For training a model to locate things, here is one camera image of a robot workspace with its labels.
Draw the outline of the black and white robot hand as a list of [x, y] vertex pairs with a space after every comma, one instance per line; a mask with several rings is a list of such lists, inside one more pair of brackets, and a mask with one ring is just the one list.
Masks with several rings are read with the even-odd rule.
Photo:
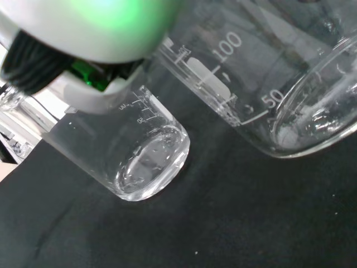
[[2, 1], [1, 79], [24, 96], [45, 88], [107, 114], [162, 44], [182, 1]]

